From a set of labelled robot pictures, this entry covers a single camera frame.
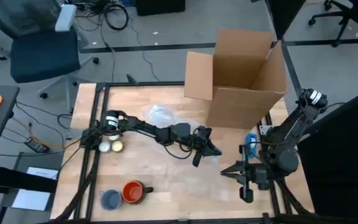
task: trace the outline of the box flap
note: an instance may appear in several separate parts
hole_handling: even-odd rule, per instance
[[[273,34],[250,30],[223,29],[218,32],[215,55],[246,55],[266,58]]]
[[[287,74],[281,42],[277,42],[256,76],[251,89],[287,93]]]
[[[187,52],[185,97],[213,98],[213,55]]]

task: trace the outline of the black office chair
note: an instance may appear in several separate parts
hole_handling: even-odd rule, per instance
[[[56,0],[0,0],[0,30],[13,39],[11,76],[17,83],[29,83],[61,77],[38,91],[47,98],[46,91],[54,84],[65,82],[67,107],[70,104],[70,87],[77,82],[89,82],[73,74],[92,61],[88,57],[78,60],[77,34],[74,27],[74,5],[62,5]]]
[[[339,22],[339,25],[342,25],[341,31],[339,32],[338,37],[336,40],[332,43],[333,47],[337,47],[339,44],[341,44],[341,37],[343,35],[343,32],[345,31],[345,28],[347,26],[347,23],[349,22],[349,19],[352,19],[354,22],[358,23],[358,0],[350,0],[350,2],[353,4],[351,8],[344,6],[343,4],[334,1],[334,0],[325,0],[324,7],[325,10],[330,10],[332,7],[332,4],[340,8],[341,11],[339,12],[327,12],[322,14],[314,15],[309,20],[309,25],[313,25],[316,23],[315,18],[318,17],[329,17],[329,16],[341,16],[342,20]]]

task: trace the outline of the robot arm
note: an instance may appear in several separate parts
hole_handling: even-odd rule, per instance
[[[111,110],[107,112],[106,119],[102,126],[102,132],[109,135],[122,134],[126,131],[136,131],[144,134],[165,147],[177,142],[196,151],[193,165],[198,167],[203,156],[221,156],[222,152],[214,146],[209,136],[211,128],[199,126],[193,133],[190,133],[190,124],[178,123],[166,128],[158,128],[154,125],[139,120],[135,116],[128,116],[123,111]]]
[[[245,202],[253,201],[253,191],[249,188],[249,181],[257,184],[259,190],[269,190],[269,183],[276,180],[283,191],[289,192],[281,179],[298,168],[295,146],[317,116],[326,111],[328,104],[326,95],[312,89],[303,90],[297,103],[298,107],[280,126],[261,127],[266,130],[261,131],[260,137],[261,164],[248,163],[249,146],[240,145],[242,160],[221,171],[222,175],[236,179],[243,185],[240,188],[240,198]]]

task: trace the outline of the orange mug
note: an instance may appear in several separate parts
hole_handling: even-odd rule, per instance
[[[141,203],[148,193],[154,191],[153,187],[145,187],[140,181],[133,180],[128,182],[122,190],[122,197],[131,204]]]

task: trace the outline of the open cardboard box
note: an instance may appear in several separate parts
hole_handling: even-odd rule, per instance
[[[220,30],[215,54],[188,52],[185,97],[208,100],[207,126],[252,129],[287,93],[283,52],[273,34]]]

